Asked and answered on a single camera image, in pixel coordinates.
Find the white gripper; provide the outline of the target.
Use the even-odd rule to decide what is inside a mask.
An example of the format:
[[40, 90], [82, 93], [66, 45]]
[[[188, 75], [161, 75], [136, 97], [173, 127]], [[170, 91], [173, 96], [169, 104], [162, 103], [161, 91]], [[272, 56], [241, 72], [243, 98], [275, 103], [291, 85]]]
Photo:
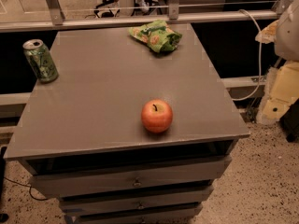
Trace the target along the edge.
[[[274, 43], [278, 21], [271, 22], [255, 36], [257, 42]], [[270, 99], [263, 97], [256, 115], [256, 122], [272, 125], [287, 113], [291, 105], [299, 98], [299, 62], [287, 61], [275, 69], [274, 84], [270, 90]]]

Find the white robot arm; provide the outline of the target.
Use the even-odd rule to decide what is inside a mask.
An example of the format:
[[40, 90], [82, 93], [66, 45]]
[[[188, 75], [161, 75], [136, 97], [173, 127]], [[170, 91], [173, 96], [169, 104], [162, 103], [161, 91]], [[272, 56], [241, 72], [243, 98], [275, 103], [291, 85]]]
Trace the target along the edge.
[[263, 28], [255, 40], [264, 44], [273, 42], [276, 55], [285, 60], [280, 68], [271, 67], [267, 72], [256, 117], [258, 123], [272, 125], [299, 99], [299, 0], [293, 0], [280, 18]]

